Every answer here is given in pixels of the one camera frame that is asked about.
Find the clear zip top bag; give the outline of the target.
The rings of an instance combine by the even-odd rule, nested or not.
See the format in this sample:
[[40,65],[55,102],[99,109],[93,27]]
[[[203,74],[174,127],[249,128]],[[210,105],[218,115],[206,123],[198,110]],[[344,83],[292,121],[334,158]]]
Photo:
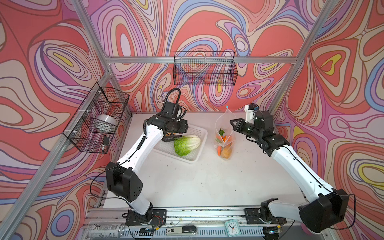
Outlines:
[[233,155],[236,138],[233,134],[233,126],[230,124],[230,120],[234,118],[234,113],[226,106],[225,112],[215,122],[216,153],[225,161],[229,160]]

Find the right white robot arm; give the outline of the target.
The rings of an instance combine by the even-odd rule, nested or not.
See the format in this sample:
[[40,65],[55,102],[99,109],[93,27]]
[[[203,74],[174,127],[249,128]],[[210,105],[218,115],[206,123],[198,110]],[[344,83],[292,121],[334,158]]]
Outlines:
[[265,154],[279,163],[299,186],[306,202],[289,204],[271,198],[260,205],[259,219],[269,224],[278,218],[303,223],[311,232],[320,234],[343,222],[350,196],[343,189],[335,189],[317,175],[295,152],[282,135],[274,130],[274,118],[261,111],[256,104],[245,106],[244,119],[232,119],[233,131],[245,135]]

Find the green lettuce cabbage toy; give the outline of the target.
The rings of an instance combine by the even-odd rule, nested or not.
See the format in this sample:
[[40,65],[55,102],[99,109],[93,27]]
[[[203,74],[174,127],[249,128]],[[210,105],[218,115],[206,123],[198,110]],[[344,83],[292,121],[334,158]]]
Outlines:
[[175,153],[180,157],[186,156],[201,144],[201,139],[195,135],[188,135],[174,140]]

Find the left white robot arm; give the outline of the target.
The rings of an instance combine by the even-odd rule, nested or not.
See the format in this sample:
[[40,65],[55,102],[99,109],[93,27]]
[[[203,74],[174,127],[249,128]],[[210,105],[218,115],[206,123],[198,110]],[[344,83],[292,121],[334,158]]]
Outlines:
[[165,98],[160,112],[143,123],[143,133],[117,163],[106,166],[108,191],[123,199],[142,218],[152,217],[153,205],[142,194],[143,182],[138,176],[149,153],[160,142],[172,142],[188,131],[183,117],[187,110],[180,106],[181,90],[173,88]]

